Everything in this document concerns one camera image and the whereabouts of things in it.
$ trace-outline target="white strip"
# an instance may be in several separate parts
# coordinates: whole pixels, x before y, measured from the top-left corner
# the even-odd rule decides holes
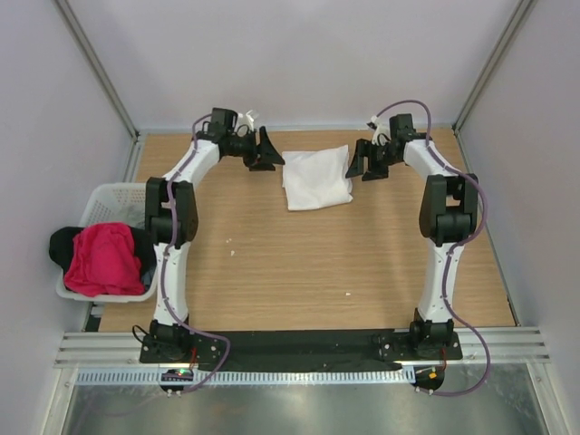
[[[161,375],[167,369],[82,369],[75,385],[191,385],[200,382],[208,373],[195,371],[193,380],[187,382],[162,382]],[[259,385],[329,385],[368,383],[413,383],[415,371],[412,366],[397,372],[353,373],[264,373],[264,372],[218,372],[207,386],[259,386]]]

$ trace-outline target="gray floor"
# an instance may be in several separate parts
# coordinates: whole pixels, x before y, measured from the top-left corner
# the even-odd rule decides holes
[[[482,369],[450,366],[442,390],[470,386]],[[402,384],[228,387],[170,399],[159,387],[76,387],[65,428],[66,435],[548,433],[523,364],[496,365],[480,390],[453,399]]]

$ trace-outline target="white wall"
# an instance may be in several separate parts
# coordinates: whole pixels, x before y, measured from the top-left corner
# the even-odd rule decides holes
[[[579,22],[577,0],[537,2],[462,132],[490,197],[490,232],[517,313],[541,327],[576,411]]]
[[[0,432],[26,435],[86,313],[54,292],[49,236],[119,177],[130,139],[50,1],[0,3],[0,59]]]
[[[364,127],[405,98],[452,123],[517,1],[71,3],[137,126],[187,129],[216,105]]]

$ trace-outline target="clothes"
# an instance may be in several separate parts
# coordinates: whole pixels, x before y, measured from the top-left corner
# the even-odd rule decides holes
[[[122,223],[61,228],[51,236],[49,256],[63,269],[65,286],[89,297],[142,295],[150,279],[141,277],[156,264],[149,234]]]
[[[351,202],[348,145],[322,151],[285,151],[282,187],[288,210],[317,210]]]

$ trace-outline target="black cloth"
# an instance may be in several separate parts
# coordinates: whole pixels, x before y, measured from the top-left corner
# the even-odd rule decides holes
[[[48,246],[48,255],[51,260],[60,266],[64,273],[71,267],[74,257],[74,237],[84,230],[83,227],[64,227],[51,235]],[[130,227],[135,244],[134,255],[141,261],[140,275],[145,275],[155,266],[155,251],[149,233],[144,229]]]

